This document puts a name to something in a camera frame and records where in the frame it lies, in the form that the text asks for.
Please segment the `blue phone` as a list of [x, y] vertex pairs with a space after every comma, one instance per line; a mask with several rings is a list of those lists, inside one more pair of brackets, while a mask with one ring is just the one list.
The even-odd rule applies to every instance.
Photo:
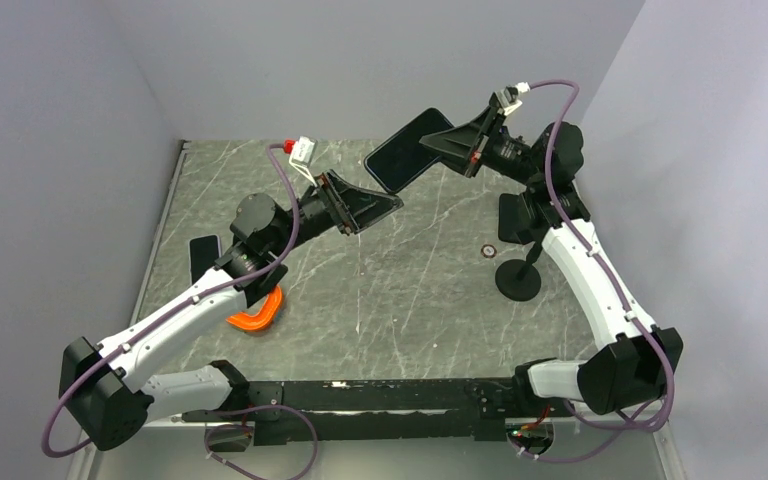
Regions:
[[405, 124], [363, 160], [367, 173], [388, 194], [397, 194], [438, 161], [420, 144], [423, 136], [452, 128], [436, 108], [428, 108]]

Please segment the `black phone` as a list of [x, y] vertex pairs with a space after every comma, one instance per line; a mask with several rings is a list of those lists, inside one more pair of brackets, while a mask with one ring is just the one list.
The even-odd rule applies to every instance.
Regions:
[[218, 235], [194, 237], [188, 241], [190, 283], [195, 284], [221, 254], [221, 242]]

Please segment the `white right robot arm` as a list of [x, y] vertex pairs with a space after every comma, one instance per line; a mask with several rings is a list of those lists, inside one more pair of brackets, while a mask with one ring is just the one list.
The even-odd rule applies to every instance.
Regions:
[[492, 99], [470, 122], [419, 140], [465, 177], [487, 167], [524, 185], [521, 194], [500, 198], [499, 238], [531, 249], [525, 259], [497, 269], [497, 287], [512, 300], [533, 298], [540, 288], [534, 264], [547, 254], [571, 287], [593, 334], [598, 351], [588, 360], [544, 359], [519, 366], [511, 390], [513, 406], [532, 416], [550, 399], [563, 399], [606, 414], [660, 400], [660, 415], [667, 417], [683, 340], [676, 329], [660, 328], [636, 302], [602, 248], [574, 184], [584, 163], [581, 129], [558, 119], [527, 144], [512, 137], [505, 125], [519, 104]]

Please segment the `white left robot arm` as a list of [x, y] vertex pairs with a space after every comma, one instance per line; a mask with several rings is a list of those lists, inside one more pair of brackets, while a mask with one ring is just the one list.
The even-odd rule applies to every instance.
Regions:
[[354, 186], [332, 170], [290, 201], [283, 209], [265, 193], [244, 197], [230, 224], [232, 245], [190, 287], [118, 334], [97, 343], [79, 337], [64, 349], [58, 407], [69, 411], [88, 443], [114, 449], [145, 424], [179, 412], [239, 417], [248, 382], [230, 362], [164, 375], [159, 368], [206, 330], [272, 293], [294, 248], [331, 228], [358, 235], [403, 205], [396, 195]]

